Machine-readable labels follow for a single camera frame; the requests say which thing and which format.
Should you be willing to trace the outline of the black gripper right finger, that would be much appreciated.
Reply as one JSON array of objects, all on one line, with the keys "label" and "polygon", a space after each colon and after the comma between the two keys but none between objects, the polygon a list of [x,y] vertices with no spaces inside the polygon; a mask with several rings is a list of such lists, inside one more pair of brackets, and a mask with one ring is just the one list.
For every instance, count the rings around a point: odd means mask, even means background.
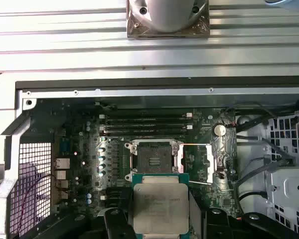
[{"label": "black gripper right finger", "polygon": [[190,223],[199,239],[299,239],[299,232],[263,214],[251,212],[240,220],[219,208],[207,207],[189,194]]}]

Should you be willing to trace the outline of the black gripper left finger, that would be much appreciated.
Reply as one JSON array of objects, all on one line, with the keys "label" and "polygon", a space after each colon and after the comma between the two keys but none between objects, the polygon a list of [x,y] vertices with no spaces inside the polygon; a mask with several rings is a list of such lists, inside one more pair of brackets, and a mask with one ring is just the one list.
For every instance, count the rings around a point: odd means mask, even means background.
[{"label": "black gripper left finger", "polygon": [[38,239],[133,239],[135,231],[125,213],[112,208],[90,219],[83,214],[68,216],[39,233]]}]

